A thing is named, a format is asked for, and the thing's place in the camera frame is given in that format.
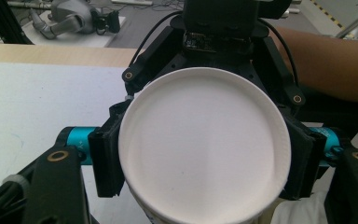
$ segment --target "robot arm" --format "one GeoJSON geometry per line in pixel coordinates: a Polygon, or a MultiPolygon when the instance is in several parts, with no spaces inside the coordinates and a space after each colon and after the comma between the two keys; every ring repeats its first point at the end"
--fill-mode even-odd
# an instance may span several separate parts
{"type": "Polygon", "coordinates": [[[70,15],[65,20],[49,26],[45,21],[40,19],[33,9],[30,9],[30,14],[34,21],[34,28],[47,39],[54,39],[57,35],[67,32],[78,32],[85,26],[84,20],[77,15],[70,15]]]}

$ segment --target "white paper cup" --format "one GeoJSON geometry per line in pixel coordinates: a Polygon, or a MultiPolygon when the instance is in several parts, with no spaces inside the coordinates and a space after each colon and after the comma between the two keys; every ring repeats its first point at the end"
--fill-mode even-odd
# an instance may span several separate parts
{"type": "Polygon", "coordinates": [[[119,157],[154,223],[246,223],[280,194],[290,168],[282,115],[248,80],[213,68],[160,77],[122,121],[119,157]]]}

